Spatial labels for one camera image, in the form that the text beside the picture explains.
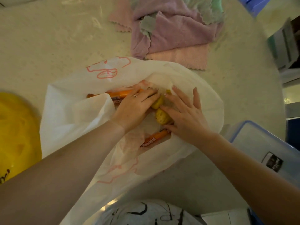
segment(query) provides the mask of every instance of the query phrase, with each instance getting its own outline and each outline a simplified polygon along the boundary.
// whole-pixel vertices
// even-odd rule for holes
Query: round table
[[[47,85],[91,63],[130,56],[130,34],[107,21],[115,0],[40,0],[0,10],[0,90],[27,99],[41,114]],[[211,44],[206,71],[220,95],[225,124],[252,120],[284,139],[279,74],[261,26],[238,0],[223,0],[225,26]],[[225,176],[200,151],[126,193],[159,198],[202,214],[246,207]]]

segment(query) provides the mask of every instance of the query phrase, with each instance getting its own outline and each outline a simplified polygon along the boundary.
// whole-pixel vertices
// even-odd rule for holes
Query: hand
[[[140,87],[133,89],[123,99],[111,118],[113,122],[124,128],[125,133],[128,133],[142,122],[146,117],[147,110],[160,97],[157,89],[147,89],[138,93],[139,90]]]
[[[189,97],[176,86],[173,86],[173,90],[178,96],[166,94],[166,98],[176,105],[178,111],[167,106],[160,107],[167,112],[175,122],[174,125],[165,125],[164,127],[186,142],[198,148],[203,147],[216,134],[210,130],[202,113],[197,88],[195,87],[193,90],[193,103]]]

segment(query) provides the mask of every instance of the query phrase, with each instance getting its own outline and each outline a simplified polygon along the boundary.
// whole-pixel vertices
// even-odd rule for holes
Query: white plastic bag
[[[165,89],[176,85],[190,98],[193,97],[193,88],[197,87],[209,126],[215,132],[221,130],[223,102],[198,75],[173,62],[115,57],[88,66],[48,86],[40,126],[43,157],[109,120],[115,107],[106,91],[129,87],[144,79]],[[86,99],[87,94],[101,95]],[[156,122],[148,119],[133,130],[131,136],[137,136],[137,145],[141,145],[139,140],[143,141],[140,139],[143,130],[152,133],[156,128]],[[195,150],[175,135],[149,150],[124,150],[124,141],[122,139],[106,157],[93,179],[95,183],[85,191],[62,224],[83,224],[121,193]]]

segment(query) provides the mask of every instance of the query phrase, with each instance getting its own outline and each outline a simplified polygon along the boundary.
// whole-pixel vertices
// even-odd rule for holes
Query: yellow object
[[[153,104],[152,104],[152,108],[157,110],[161,105],[163,105],[163,95],[161,95]]]
[[[20,97],[0,92],[0,184],[41,159],[38,117]]]
[[[166,125],[172,120],[172,118],[160,108],[157,109],[155,118],[160,125]]]

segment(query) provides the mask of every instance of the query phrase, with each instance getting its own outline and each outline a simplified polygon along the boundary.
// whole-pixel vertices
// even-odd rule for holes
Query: clear plastic container
[[[235,124],[225,138],[300,188],[300,152],[252,121]]]

